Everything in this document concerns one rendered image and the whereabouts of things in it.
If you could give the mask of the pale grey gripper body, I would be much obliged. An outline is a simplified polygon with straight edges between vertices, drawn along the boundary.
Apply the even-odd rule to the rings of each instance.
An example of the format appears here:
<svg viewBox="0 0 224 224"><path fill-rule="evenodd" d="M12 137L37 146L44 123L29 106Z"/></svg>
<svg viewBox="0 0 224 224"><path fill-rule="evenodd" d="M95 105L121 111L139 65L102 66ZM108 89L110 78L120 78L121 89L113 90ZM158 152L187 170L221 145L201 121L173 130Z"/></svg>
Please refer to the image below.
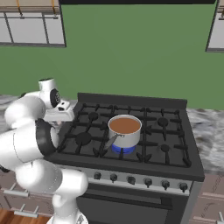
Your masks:
<svg viewBox="0 0 224 224"><path fill-rule="evenodd" d="M48 109L44 117L47 122L71 122L73 119L74 112L70 108L66 110Z"/></svg>

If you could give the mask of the grey glass-door wall cupboard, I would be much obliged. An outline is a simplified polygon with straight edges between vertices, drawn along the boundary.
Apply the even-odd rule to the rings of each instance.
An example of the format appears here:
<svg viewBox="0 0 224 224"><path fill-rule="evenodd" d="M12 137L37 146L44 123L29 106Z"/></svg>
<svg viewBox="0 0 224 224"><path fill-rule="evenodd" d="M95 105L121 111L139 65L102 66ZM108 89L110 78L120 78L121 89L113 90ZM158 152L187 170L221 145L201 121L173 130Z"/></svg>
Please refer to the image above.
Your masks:
<svg viewBox="0 0 224 224"><path fill-rule="evenodd" d="M19 0L24 17L53 17L51 0ZM59 19L0 18L0 46L66 47L60 1L54 0ZM0 0L0 16L20 17L16 0Z"/></svg>
<svg viewBox="0 0 224 224"><path fill-rule="evenodd" d="M224 0L217 0L206 51L224 53Z"/></svg>

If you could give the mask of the brown drawer front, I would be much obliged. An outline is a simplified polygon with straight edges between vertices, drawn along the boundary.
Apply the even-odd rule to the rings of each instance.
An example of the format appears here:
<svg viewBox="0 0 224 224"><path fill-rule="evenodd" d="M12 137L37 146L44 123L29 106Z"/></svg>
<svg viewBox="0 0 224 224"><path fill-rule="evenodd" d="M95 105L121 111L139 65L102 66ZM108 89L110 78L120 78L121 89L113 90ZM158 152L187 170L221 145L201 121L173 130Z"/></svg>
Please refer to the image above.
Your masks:
<svg viewBox="0 0 224 224"><path fill-rule="evenodd" d="M22 188L18 185L15 174L12 171L0 171L0 190L22 191Z"/></svg>
<svg viewBox="0 0 224 224"><path fill-rule="evenodd" d="M38 216L52 216L53 205L51 197L41 197L35 194L30 195L28 198L13 196L5 193L0 194L0 208L12 211L19 210L22 205L25 205L25 212L33 212L36 206L39 206Z"/></svg>
<svg viewBox="0 0 224 224"><path fill-rule="evenodd" d="M224 218L224 200L199 198L192 211L189 224L216 224L222 212Z"/></svg>
<svg viewBox="0 0 224 224"><path fill-rule="evenodd" d="M201 196L224 200L224 174L207 174L201 187Z"/></svg>

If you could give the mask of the black gas hob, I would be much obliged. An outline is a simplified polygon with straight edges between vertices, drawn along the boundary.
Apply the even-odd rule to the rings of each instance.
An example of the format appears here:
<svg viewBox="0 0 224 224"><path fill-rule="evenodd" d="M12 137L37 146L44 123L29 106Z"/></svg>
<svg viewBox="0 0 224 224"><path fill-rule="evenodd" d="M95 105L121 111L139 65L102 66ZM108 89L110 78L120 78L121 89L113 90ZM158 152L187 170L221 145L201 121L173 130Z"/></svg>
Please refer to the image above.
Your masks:
<svg viewBox="0 0 224 224"><path fill-rule="evenodd" d="M57 165L201 182L204 170L186 113L186 100L79 93L75 119L62 125L59 149L46 159ZM133 115L142 122L130 154L105 148L108 121Z"/></svg>

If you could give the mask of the blue burner flame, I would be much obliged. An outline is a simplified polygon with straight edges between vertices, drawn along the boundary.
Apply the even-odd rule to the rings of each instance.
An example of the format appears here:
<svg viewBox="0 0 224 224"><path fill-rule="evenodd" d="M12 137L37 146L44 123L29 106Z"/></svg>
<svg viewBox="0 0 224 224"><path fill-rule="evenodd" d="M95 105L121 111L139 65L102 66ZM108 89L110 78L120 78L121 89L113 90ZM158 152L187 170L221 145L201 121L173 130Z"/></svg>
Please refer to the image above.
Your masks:
<svg viewBox="0 0 224 224"><path fill-rule="evenodd" d="M135 148L136 148L135 146L132 146L132 147L129 147L129 148L121 148L121 147L118 147L114 144L111 146L111 149L112 149L113 152L115 152L115 153L123 152L124 154L132 153L135 150Z"/></svg>

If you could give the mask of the grey wall rail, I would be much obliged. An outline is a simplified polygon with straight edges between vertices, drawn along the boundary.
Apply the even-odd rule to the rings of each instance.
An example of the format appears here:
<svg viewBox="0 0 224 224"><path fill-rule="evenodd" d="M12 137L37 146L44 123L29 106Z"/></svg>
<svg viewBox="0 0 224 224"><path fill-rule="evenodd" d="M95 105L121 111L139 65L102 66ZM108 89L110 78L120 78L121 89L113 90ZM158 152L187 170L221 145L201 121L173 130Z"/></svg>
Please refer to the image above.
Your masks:
<svg viewBox="0 0 224 224"><path fill-rule="evenodd" d="M59 17L9 17L7 15L0 16L0 18L15 18L15 19L59 19Z"/></svg>

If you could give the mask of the black range hood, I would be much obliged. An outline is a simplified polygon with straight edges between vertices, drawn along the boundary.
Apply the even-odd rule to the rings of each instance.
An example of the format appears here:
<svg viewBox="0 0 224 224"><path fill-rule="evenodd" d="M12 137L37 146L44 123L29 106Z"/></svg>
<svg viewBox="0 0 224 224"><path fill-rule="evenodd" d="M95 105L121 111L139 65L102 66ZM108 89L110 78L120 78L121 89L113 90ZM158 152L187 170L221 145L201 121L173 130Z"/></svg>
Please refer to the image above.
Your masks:
<svg viewBox="0 0 224 224"><path fill-rule="evenodd" d="M59 0L60 4L214 4L216 0Z"/></svg>

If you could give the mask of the black oven door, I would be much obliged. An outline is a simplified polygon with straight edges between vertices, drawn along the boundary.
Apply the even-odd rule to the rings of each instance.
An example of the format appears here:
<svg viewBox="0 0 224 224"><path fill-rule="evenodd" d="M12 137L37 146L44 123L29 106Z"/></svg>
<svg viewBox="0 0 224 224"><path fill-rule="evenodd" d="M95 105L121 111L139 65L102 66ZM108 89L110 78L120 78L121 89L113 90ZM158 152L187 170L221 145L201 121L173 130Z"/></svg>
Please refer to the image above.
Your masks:
<svg viewBox="0 0 224 224"><path fill-rule="evenodd" d="M110 196L120 195L134 200L162 201L165 204L172 204L172 210L166 210L99 199L88 199L81 196L77 199L78 206L86 215L89 224L180 224L187 202L186 196L163 195L162 193L138 195L95 190L88 190L86 193Z"/></svg>

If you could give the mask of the orange hanging hook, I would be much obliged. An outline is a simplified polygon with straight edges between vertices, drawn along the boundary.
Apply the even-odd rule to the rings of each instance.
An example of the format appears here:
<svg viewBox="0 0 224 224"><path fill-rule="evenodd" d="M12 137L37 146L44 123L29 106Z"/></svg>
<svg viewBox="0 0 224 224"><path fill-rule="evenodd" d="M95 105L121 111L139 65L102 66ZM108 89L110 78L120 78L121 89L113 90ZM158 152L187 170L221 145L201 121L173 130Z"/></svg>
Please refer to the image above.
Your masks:
<svg viewBox="0 0 224 224"><path fill-rule="evenodd" d="M53 19L58 19L57 15L56 15L54 0L51 0L51 4L52 4Z"/></svg>
<svg viewBox="0 0 224 224"><path fill-rule="evenodd" d="M20 4L19 4L19 0L16 0L16 3L17 3L17 10L18 10L18 13L20 14L20 18L24 19L24 15L21 11L21 8L20 8Z"/></svg>

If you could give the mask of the steel saucepan with hot chocolate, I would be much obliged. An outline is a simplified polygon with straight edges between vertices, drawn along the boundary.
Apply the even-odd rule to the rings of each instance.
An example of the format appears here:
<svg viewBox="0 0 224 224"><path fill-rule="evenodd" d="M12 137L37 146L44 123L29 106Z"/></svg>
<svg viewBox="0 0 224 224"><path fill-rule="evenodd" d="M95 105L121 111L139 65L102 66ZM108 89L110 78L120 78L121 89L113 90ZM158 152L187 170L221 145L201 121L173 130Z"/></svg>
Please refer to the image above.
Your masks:
<svg viewBox="0 0 224 224"><path fill-rule="evenodd" d="M104 149L113 144L121 148L135 146L140 141L142 123L133 115L116 115L108 121L108 137Z"/></svg>

